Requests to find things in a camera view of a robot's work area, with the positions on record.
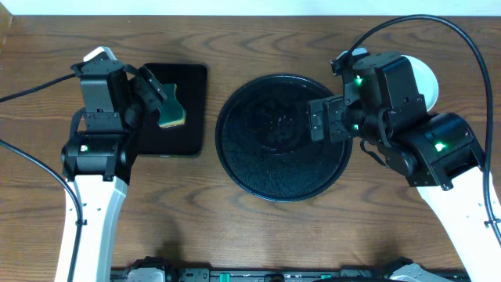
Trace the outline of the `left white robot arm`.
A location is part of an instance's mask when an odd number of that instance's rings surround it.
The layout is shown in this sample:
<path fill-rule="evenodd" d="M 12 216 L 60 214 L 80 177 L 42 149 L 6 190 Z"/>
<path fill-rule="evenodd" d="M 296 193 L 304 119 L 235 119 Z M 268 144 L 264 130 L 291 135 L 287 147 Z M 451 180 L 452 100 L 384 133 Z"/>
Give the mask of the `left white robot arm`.
<path fill-rule="evenodd" d="M 70 189 L 56 280 L 108 281 L 143 119 L 171 102 L 177 86 L 118 60 L 89 60 L 72 70 L 85 101 L 74 123 L 85 121 L 86 129 L 72 128 L 61 152 Z"/>

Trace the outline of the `light green plate stained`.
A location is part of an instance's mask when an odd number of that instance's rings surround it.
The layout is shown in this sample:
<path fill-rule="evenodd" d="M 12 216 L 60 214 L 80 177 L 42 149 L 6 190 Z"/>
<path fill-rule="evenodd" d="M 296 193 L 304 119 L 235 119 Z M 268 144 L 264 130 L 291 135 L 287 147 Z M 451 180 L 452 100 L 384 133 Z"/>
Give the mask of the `light green plate stained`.
<path fill-rule="evenodd" d="M 419 94 L 424 96 L 427 111 L 430 112 L 438 101 L 439 84 L 432 69 L 413 56 L 404 55 L 411 63 Z"/>

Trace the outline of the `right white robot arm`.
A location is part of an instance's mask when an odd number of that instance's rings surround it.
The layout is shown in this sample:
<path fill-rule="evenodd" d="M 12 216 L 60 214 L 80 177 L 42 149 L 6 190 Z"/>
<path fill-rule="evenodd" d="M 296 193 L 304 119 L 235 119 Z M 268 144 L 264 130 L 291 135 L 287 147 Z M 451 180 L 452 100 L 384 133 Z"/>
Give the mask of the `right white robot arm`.
<path fill-rule="evenodd" d="M 494 281 L 500 245 L 494 233 L 500 204 L 487 157 L 471 127 L 454 113 L 435 113 L 435 82 L 420 61 L 398 52 L 341 53 L 331 62 L 341 76 L 339 96 L 308 102 L 311 137 L 332 143 L 360 138 L 373 159 L 402 175 L 436 214 L 472 281 Z"/>

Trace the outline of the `green scouring sponge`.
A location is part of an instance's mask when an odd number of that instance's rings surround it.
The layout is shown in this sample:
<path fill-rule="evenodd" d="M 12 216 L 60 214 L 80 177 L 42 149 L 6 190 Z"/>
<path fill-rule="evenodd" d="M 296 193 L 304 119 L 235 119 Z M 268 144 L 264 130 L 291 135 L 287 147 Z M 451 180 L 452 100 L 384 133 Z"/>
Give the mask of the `green scouring sponge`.
<path fill-rule="evenodd" d="M 172 128 L 184 125 L 186 122 L 186 110 L 177 100 L 177 85 L 175 83 L 164 84 L 162 87 L 167 98 L 159 107 L 160 117 L 157 122 L 158 126 L 160 128 Z"/>

